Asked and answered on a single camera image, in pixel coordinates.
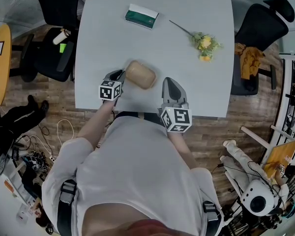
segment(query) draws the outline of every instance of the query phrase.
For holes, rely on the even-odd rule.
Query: tissue box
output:
[[[148,29],[152,29],[157,16],[158,12],[135,4],[130,4],[129,10],[125,17],[129,22],[146,27]]]

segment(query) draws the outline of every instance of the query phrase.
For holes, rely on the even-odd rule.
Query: yellow flower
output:
[[[211,57],[209,57],[209,56],[200,56],[200,60],[201,61],[205,61],[205,62],[210,62],[211,61]]]
[[[211,44],[211,38],[209,36],[205,36],[202,40],[201,40],[201,46],[203,48],[207,48],[209,45]]]

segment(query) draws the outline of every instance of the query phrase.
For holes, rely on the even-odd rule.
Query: white desk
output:
[[[160,13],[152,30],[125,21],[131,3]],[[224,49],[211,63],[199,61],[188,35],[169,20],[216,36]],[[98,109],[104,76],[134,59],[152,68],[158,80],[149,90],[125,81],[116,110],[156,113],[162,82],[171,77],[185,89],[193,115],[225,117],[234,63],[231,0],[86,0],[76,53],[76,107]]]

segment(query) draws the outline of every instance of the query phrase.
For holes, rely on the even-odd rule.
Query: orange garment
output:
[[[263,52],[256,47],[236,43],[235,54],[240,56],[241,78],[249,80],[250,75],[256,76],[261,64],[260,59],[264,57]]]

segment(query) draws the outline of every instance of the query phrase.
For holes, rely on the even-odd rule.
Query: green object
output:
[[[136,23],[138,25],[145,26],[150,29],[153,28],[153,25],[155,23],[155,19],[156,18],[150,17],[145,14],[141,14],[139,12],[131,11],[131,10],[128,10],[128,12],[126,14],[127,21]]]
[[[67,45],[67,44],[60,44],[60,50],[59,50],[60,53],[63,53],[63,51],[64,51],[66,45]]]

